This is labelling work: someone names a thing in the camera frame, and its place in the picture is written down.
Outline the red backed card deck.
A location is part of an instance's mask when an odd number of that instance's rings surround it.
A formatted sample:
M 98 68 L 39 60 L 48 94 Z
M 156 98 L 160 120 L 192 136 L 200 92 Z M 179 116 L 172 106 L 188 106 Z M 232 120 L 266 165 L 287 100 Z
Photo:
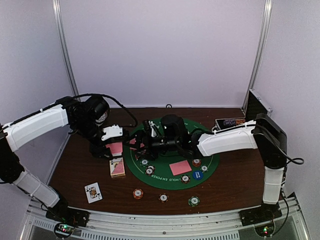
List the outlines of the red backed card deck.
M 113 142 L 106 145 L 107 149 L 110 149 L 112 156 L 121 156 L 123 154 L 123 143 Z

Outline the blue small blind button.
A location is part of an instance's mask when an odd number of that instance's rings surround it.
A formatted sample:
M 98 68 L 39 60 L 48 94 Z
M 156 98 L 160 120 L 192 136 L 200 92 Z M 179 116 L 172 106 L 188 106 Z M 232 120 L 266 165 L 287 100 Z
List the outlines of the blue small blind button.
M 204 177 L 204 174 L 203 174 L 202 171 L 196 170 L 196 171 L 194 171 L 194 172 L 192 173 L 192 177 L 193 177 L 193 179 L 195 179 L 195 180 L 202 180 L 203 177 Z

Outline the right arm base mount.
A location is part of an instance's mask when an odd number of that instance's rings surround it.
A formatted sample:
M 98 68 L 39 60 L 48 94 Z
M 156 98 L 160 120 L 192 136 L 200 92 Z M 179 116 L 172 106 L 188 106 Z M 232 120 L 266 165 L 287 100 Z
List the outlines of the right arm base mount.
M 239 212 L 239 217 L 243 226 L 256 225 L 271 221 L 272 219 L 279 218 L 282 215 L 283 214 L 280 209 L 262 207 L 241 210 Z

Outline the jack of clubs card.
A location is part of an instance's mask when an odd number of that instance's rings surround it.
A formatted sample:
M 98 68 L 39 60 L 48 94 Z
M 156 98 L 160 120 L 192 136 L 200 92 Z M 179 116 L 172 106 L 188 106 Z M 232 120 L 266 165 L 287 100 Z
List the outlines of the jack of clubs card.
M 97 182 L 86 185 L 84 187 L 84 190 L 85 190 L 86 198 L 89 204 L 103 199 L 99 184 Z

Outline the black chip bottom mat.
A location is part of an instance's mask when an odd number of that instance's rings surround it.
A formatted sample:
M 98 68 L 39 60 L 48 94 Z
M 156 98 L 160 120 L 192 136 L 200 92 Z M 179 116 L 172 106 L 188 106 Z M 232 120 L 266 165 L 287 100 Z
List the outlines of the black chip bottom mat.
M 181 182 L 184 183 L 184 184 L 187 184 L 190 182 L 191 178 L 189 175 L 182 175 L 181 178 L 180 178 Z

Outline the black chips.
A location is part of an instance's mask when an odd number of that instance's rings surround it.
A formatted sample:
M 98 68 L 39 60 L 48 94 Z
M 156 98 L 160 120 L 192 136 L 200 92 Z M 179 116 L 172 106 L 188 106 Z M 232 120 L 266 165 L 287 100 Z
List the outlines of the black chips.
M 155 167 L 153 165 L 149 165 L 145 169 L 145 174 L 148 176 L 152 176 L 155 173 Z

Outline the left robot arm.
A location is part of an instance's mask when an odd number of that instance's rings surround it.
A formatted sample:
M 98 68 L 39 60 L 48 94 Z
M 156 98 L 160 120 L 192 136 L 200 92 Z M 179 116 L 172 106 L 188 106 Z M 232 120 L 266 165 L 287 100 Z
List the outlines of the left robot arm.
M 52 208 L 52 213 L 61 222 L 72 218 L 72 211 L 66 207 L 62 197 L 50 186 L 31 173 L 17 155 L 24 146 L 50 134 L 54 130 L 69 127 L 91 144 L 93 153 L 106 158 L 111 153 L 108 141 L 123 134 L 118 125 L 100 128 L 97 120 L 108 109 L 108 103 L 100 94 L 90 94 L 80 101 L 78 97 L 66 96 L 53 104 L 41 108 L 18 120 L 0 127 L 0 180 L 2 184 L 12 184 L 31 197 Z

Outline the black hundred chip stack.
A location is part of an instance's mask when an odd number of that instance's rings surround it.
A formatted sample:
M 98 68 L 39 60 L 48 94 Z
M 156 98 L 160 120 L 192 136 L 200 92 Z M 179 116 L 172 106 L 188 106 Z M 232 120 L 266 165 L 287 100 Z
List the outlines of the black hundred chip stack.
M 158 198 L 162 203 L 165 203 L 169 200 L 169 196 L 167 194 L 160 194 Z

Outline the green chip stack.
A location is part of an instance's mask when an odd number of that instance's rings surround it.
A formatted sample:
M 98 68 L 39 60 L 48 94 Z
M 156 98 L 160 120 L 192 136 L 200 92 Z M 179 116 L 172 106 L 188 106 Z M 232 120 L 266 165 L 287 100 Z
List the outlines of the green chip stack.
M 191 207 L 198 206 L 200 204 L 200 198 L 198 196 L 192 196 L 188 199 L 188 205 Z

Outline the red five chip stack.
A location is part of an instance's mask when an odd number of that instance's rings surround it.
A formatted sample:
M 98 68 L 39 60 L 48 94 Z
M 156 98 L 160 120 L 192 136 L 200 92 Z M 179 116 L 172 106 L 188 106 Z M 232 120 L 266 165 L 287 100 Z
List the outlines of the red five chip stack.
M 132 192 L 133 198 L 136 200 L 140 200 L 143 195 L 144 195 L 144 191 L 140 188 L 136 188 L 133 192 Z

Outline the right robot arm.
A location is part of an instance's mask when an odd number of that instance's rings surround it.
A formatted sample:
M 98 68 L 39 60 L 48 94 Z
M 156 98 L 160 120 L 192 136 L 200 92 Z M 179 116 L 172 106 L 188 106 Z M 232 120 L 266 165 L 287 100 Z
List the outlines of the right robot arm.
M 222 130 L 208 131 L 197 122 L 168 114 L 145 120 L 123 148 L 129 170 L 142 182 L 164 190 L 183 190 L 207 180 L 220 153 L 257 149 L 264 164 L 259 220 L 275 212 L 287 167 L 287 136 L 267 115 Z

